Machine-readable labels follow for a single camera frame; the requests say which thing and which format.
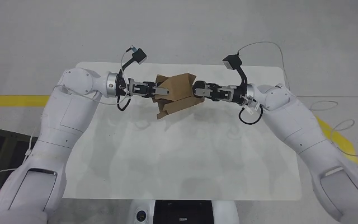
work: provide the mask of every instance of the black cable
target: black cable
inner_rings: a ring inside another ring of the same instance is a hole
[[[120,98],[121,98],[121,96],[118,96],[118,97],[117,97],[117,108],[118,108],[120,111],[124,111],[124,110],[127,108],[127,106],[129,105],[130,99],[128,99],[128,101],[127,101],[127,103],[125,104],[125,106],[124,106],[123,108],[121,108],[121,107],[119,106],[119,104],[118,104]]]
[[[245,122],[245,121],[241,118],[241,114],[242,114],[242,112],[245,110],[245,108],[242,108],[241,111],[240,111],[240,113],[239,113],[239,120],[240,120],[242,123],[247,124],[247,125],[256,124],[256,123],[261,119],[262,114],[263,114],[263,108],[262,108],[262,105],[261,105],[261,104],[260,104],[260,109],[261,109],[261,112],[260,112],[260,116],[258,117],[258,119],[257,119],[256,121],[252,122],[252,123],[247,123],[247,122]]]

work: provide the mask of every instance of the black panel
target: black panel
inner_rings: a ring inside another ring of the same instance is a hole
[[[210,200],[156,200],[153,224],[214,224]]]
[[[30,136],[0,130],[0,170],[18,168],[25,158],[25,152],[29,147]],[[36,137],[32,138],[31,148],[34,147]],[[10,176],[12,171],[0,172],[0,188]]]

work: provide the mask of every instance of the cable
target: cable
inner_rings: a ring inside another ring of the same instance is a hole
[[[330,107],[330,108],[325,108],[325,109],[312,109],[313,105],[315,105],[315,104],[317,104],[317,103],[319,103],[319,102],[332,102],[332,103],[334,103],[335,105],[332,106],[332,107]],[[310,111],[325,111],[325,110],[333,109],[333,108],[335,108],[336,106],[338,106],[338,102],[336,102],[336,101],[333,101],[333,100],[319,100],[319,101],[316,101],[316,102],[312,103],[311,106],[309,107],[309,110],[310,110]]]
[[[256,124],[256,123],[261,119],[262,114],[263,114],[263,108],[262,108],[262,105],[261,105],[261,104],[260,104],[260,109],[261,109],[260,116],[257,118],[257,120],[254,121],[254,122],[252,122],[252,123],[247,123],[247,122],[245,122],[245,121],[241,118],[241,114],[242,114],[242,112],[245,110],[245,108],[242,108],[241,111],[240,111],[240,113],[239,113],[239,120],[240,120],[242,123],[247,124],[247,125]]]
[[[274,45],[275,45],[276,47],[278,47],[278,49],[280,50],[281,60],[282,60],[282,68],[283,68],[283,70],[284,70],[284,76],[285,76],[285,79],[286,79],[286,82],[287,82],[287,88],[290,90],[290,83],[289,83],[289,80],[288,80],[288,78],[287,78],[286,69],[285,69],[284,54],[283,54],[283,52],[282,52],[281,47],[280,47],[277,43],[274,43],[274,42],[271,42],[271,41],[259,41],[259,42],[251,43],[251,44],[248,44],[248,45],[245,45],[245,46],[241,47],[241,48],[237,51],[237,53],[239,54],[242,49],[244,49],[244,48],[246,48],[246,47],[248,47],[248,46],[250,46],[250,45],[260,44],[260,43],[270,43],[270,44],[274,44]],[[332,106],[331,108],[326,108],[326,109],[312,109],[313,105],[314,105],[314,104],[317,104],[317,103],[319,103],[319,102],[332,102],[332,103],[334,103],[335,105]],[[314,102],[309,109],[310,109],[310,111],[325,111],[325,110],[329,110],[329,109],[335,108],[336,106],[338,106],[338,102],[336,102],[336,101],[333,101],[333,100],[321,100],[321,101]],[[243,122],[243,123],[245,124],[245,122],[244,122],[244,121],[241,119],[241,117],[240,117],[240,116],[241,116],[241,112],[242,112],[243,110],[244,110],[244,108],[242,108],[241,111],[240,111],[240,113],[239,113],[239,119],[240,119],[241,122]],[[351,121],[352,124],[349,125],[349,126],[346,127],[346,128],[337,129],[341,124],[343,124],[343,123],[345,123],[345,122],[348,122],[348,121]],[[332,136],[333,136],[333,133],[334,133],[334,132],[340,132],[340,131],[342,131],[342,130],[348,130],[348,129],[352,128],[352,127],[354,126],[354,124],[355,124],[355,121],[354,121],[353,119],[347,119],[347,120],[344,120],[344,121],[340,122],[340,123],[337,124],[334,128],[332,128],[332,130],[331,130],[331,132],[330,132],[330,134],[329,134],[329,140],[330,140],[330,141],[338,148],[338,150],[340,150],[342,153],[344,153],[344,154],[346,154],[346,155],[348,155],[348,156],[358,157],[358,155],[350,154],[350,153],[347,153],[347,152],[344,152],[343,150],[341,150],[341,149],[334,143],[334,141],[333,141],[333,139],[332,139]]]
[[[37,129],[38,126],[39,126],[39,125],[37,124],[37,125],[33,128],[32,132],[31,132],[30,141],[29,141],[29,148],[28,148],[27,151],[25,152],[25,158],[23,159],[22,164],[25,163],[25,161],[27,160],[27,158],[29,157],[29,155],[30,155],[31,152],[32,152],[31,142],[32,142],[32,138],[33,138],[33,136],[34,136],[35,130]]]
[[[349,122],[349,121],[351,121],[352,124],[350,124],[348,127],[346,127],[346,128],[341,128],[341,129],[337,129],[338,126],[340,126],[340,125],[343,124],[344,122]],[[340,122],[340,123],[337,124],[334,128],[332,128],[331,132],[329,133],[329,140],[330,140],[330,141],[332,142],[332,144],[334,144],[334,145],[338,148],[338,150],[341,151],[342,153],[344,153],[344,154],[346,154],[346,155],[348,155],[348,156],[358,157],[358,155],[356,155],[356,154],[350,154],[350,153],[347,153],[347,152],[341,150],[341,149],[335,144],[335,142],[334,142],[333,139],[332,139],[332,137],[333,137],[333,132],[340,132],[340,131],[342,131],[342,130],[348,130],[348,129],[350,129],[351,127],[353,127],[355,123],[356,123],[356,122],[355,122],[353,119],[347,119],[347,120],[344,120],[344,121]]]
[[[14,169],[6,169],[6,170],[0,170],[0,172],[5,172],[5,171],[11,171],[11,170],[16,170],[17,168]]]
[[[279,48],[280,53],[281,53],[282,67],[283,67],[283,69],[284,69],[284,76],[285,76],[285,79],[286,79],[286,81],[287,81],[287,88],[290,90],[290,83],[289,83],[289,80],[288,80],[288,78],[287,78],[286,69],[285,69],[284,54],[283,54],[283,52],[282,52],[281,47],[280,47],[277,43],[274,43],[274,42],[271,42],[271,41],[259,41],[259,42],[251,43],[251,44],[245,45],[245,46],[243,46],[242,48],[240,48],[240,49],[237,51],[237,53],[239,54],[240,51],[241,51],[242,49],[246,48],[247,46],[254,45],[254,44],[260,44],[260,43],[275,44],[275,45]]]
[[[313,105],[315,105],[315,104],[317,104],[317,103],[320,103],[320,102],[332,102],[332,103],[334,103],[335,105],[332,106],[332,107],[330,107],[330,108],[325,108],[325,109],[312,109]],[[335,108],[336,106],[338,106],[338,102],[336,102],[336,101],[334,101],[334,100],[319,100],[319,101],[316,101],[316,102],[312,103],[311,106],[309,107],[309,110],[310,110],[310,111],[325,111],[325,110],[330,110],[330,109],[332,109],[332,108]],[[338,127],[339,127],[341,124],[343,124],[343,123],[345,123],[345,122],[349,122],[349,121],[351,121],[352,124],[350,124],[348,127],[338,129]],[[348,129],[352,128],[355,123],[356,123],[356,122],[355,122],[353,119],[347,119],[347,120],[344,120],[344,121],[340,122],[339,124],[337,124],[334,128],[332,128],[332,129],[330,130],[328,140],[330,140],[331,143],[334,144],[334,145],[336,146],[336,148],[338,148],[338,150],[341,151],[343,154],[346,154],[346,155],[348,155],[348,156],[358,157],[358,155],[350,154],[350,153],[347,153],[347,152],[341,150],[341,149],[339,148],[339,146],[337,146],[337,145],[335,144],[335,142],[333,141],[333,139],[332,139],[334,132],[340,132],[340,131],[343,131],[343,130],[348,130]]]

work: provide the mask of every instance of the white cable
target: white cable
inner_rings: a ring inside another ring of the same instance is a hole
[[[332,103],[334,103],[335,105],[332,106],[332,107],[330,107],[330,108],[325,108],[325,109],[312,109],[313,105],[315,105],[315,104],[317,104],[317,103],[319,103],[319,102],[332,102]],[[336,102],[336,101],[333,101],[333,100],[319,100],[319,101],[316,101],[316,102],[312,103],[311,106],[309,107],[309,110],[310,110],[310,111],[325,111],[325,110],[330,110],[330,109],[332,109],[332,108],[335,108],[336,106],[338,106],[338,102]],[[348,125],[348,126],[345,127],[345,128],[340,128],[340,129],[338,129],[338,127],[339,127],[341,124],[345,123],[345,122],[352,122],[352,124]],[[348,129],[352,128],[355,123],[356,123],[356,122],[355,122],[353,119],[347,119],[347,120],[344,120],[344,121],[340,122],[339,124],[337,124],[337,125],[336,125],[334,128],[332,128],[331,130],[328,130],[328,129],[326,129],[326,130],[330,131],[328,140],[330,140],[331,143],[334,144],[334,145],[338,148],[339,151],[341,151],[342,153],[344,153],[344,154],[346,154],[346,155],[348,155],[348,156],[358,157],[358,155],[350,154],[350,153],[347,153],[347,152],[341,150],[341,149],[339,148],[339,146],[336,145],[336,143],[335,143],[335,142],[333,141],[333,139],[332,139],[334,132],[340,132],[340,131],[343,131],[343,130],[348,130]]]
[[[14,169],[6,169],[6,170],[0,170],[0,172],[5,172],[5,171],[11,171],[11,170],[16,170],[17,168]]]
[[[27,158],[29,157],[29,155],[30,155],[31,152],[32,152],[31,142],[32,142],[32,138],[33,138],[33,136],[34,136],[35,130],[37,129],[38,126],[39,126],[39,125],[37,124],[37,125],[33,128],[32,132],[31,132],[30,141],[29,141],[29,148],[28,148],[27,151],[25,152],[25,158],[23,159],[22,164],[27,160]]]
[[[245,45],[245,46],[243,46],[242,48],[240,48],[240,49],[237,51],[237,53],[239,53],[240,50],[246,48],[247,46],[254,45],[254,44],[260,44],[260,43],[275,44],[276,47],[279,48],[280,53],[281,53],[282,67],[283,67],[283,69],[284,69],[284,75],[285,75],[285,79],[286,79],[286,82],[287,82],[287,88],[290,90],[290,83],[289,83],[289,80],[288,80],[288,78],[287,78],[286,69],[285,69],[284,54],[283,54],[283,52],[282,52],[281,47],[280,47],[277,43],[271,42],[271,41],[259,41],[259,42],[251,43],[251,44]]]
[[[352,124],[348,125],[346,128],[341,128],[341,129],[337,129],[338,126],[340,126],[341,124],[343,124],[344,122],[352,122]],[[329,140],[338,148],[339,151],[341,151],[342,153],[348,155],[348,156],[354,156],[354,157],[358,157],[358,155],[356,154],[350,154],[350,153],[347,153],[347,152],[344,152],[343,150],[341,150],[335,143],[334,141],[332,140],[332,137],[333,137],[333,132],[339,132],[339,131],[342,131],[342,130],[348,130],[350,129],[351,127],[354,126],[356,122],[353,120],[353,119],[347,119],[347,120],[344,120],[342,122],[340,122],[339,124],[337,124],[332,130],[331,132],[329,133]]]
[[[260,43],[270,43],[270,44],[274,44],[278,47],[278,49],[280,50],[280,53],[281,53],[281,60],[282,60],[282,68],[284,70],[284,75],[285,75],[285,79],[287,81],[287,88],[290,90],[290,83],[289,83],[289,80],[287,78],[287,74],[286,74],[286,69],[285,69],[285,62],[284,62],[284,54],[282,52],[282,49],[281,47],[277,44],[277,43],[274,43],[274,42],[271,42],[271,41],[259,41],[259,42],[255,42],[255,43],[251,43],[251,44],[248,44],[248,45],[245,45],[243,46],[242,48],[240,48],[237,53],[239,53],[242,49],[246,48],[247,46],[250,46],[250,45],[254,45],[254,44],[260,44]],[[326,108],[326,109],[312,109],[312,106],[314,104],[317,104],[319,102],[332,102],[332,103],[335,103],[334,106],[330,107],[330,108]],[[309,108],[311,111],[325,111],[325,110],[329,110],[329,109],[332,109],[332,108],[335,108],[336,106],[338,105],[338,102],[336,101],[333,101],[333,100],[321,100],[321,101],[317,101],[317,102],[314,102],[311,107]],[[337,129],[341,124],[345,123],[345,122],[348,122],[348,121],[351,121],[352,124],[350,124],[348,127],[346,128],[341,128],[341,129]],[[342,153],[348,155],[348,156],[354,156],[354,157],[358,157],[358,155],[354,155],[354,154],[350,154],[350,153],[346,153],[344,152],[343,150],[341,150],[333,141],[332,139],[332,136],[333,136],[333,133],[334,132],[340,132],[342,130],[348,130],[350,129],[351,127],[353,127],[355,124],[355,121],[353,119],[347,119],[347,120],[344,120],[342,122],[340,122],[339,124],[337,124],[334,128],[332,128],[330,134],[329,134],[329,140],[338,148],[338,150],[340,150]]]
[[[123,76],[124,76],[124,73],[123,73],[123,58],[124,58],[124,56],[125,56],[126,53],[127,53],[127,52],[125,52],[125,53],[122,55],[122,58],[121,58],[121,68],[120,68],[120,71],[122,71],[122,75],[123,75]],[[127,81],[126,78],[124,78],[124,81],[125,81],[125,83],[126,83],[127,85],[129,85],[129,83],[128,83],[128,81]],[[100,100],[95,100],[95,99],[93,99],[93,98],[91,98],[91,97],[85,96],[84,94],[80,94],[79,92],[77,92],[77,91],[75,91],[75,90],[72,90],[71,88],[69,88],[69,87],[67,87],[67,86],[65,86],[65,85],[56,85],[56,86],[54,87],[54,89],[55,89],[56,87],[66,88],[68,91],[71,91],[71,92],[73,92],[74,94],[76,94],[76,95],[78,95],[78,96],[87,98],[87,99],[89,99],[89,100],[92,100],[92,101],[94,101],[94,102],[97,102],[97,103],[99,103],[99,104],[104,104],[104,105],[117,105],[117,104],[122,103],[126,98],[131,99],[131,96],[128,95],[129,92],[128,92],[127,89],[126,89],[126,91],[125,91],[124,98],[123,98],[121,101],[116,102],[116,103],[114,103],[114,104],[111,104],[111,103],[107,103],[107,102],[101,102]]]

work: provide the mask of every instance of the yellow floor line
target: yellow floor line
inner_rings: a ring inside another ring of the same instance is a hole
[[[44,107],[50,96],[24,96],[24,95],[6,95],[0,96],[0,106],[10,106],[10,107],[24,107],[24,106],[38,106]],[[332,128],[319,117],[316,117],[319,125],[322,128],[323,133],[329,138]],[[332,134],[332,140],[335,144],[339,146],[343,152],[355,155],[353,144],[345,138],[339,132],[334,132]],[[358,164],[358,158],[354,156],[345,155],[348,159]]]
[[[50,96],[0,96],[0,106],[45,106]]]

